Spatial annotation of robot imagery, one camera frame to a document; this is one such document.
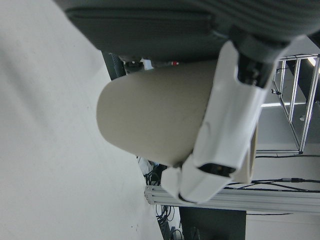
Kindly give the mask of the left white grey robot hand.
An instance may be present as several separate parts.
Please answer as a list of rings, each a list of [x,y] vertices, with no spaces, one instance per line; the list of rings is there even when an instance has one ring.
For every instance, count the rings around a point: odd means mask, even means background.
[[[167,166],[162,187],[204,203],[254,157],[274,71],[320,29],[317,0],[58,0],[103,55],[124,62],[96,107],[110,144]]]

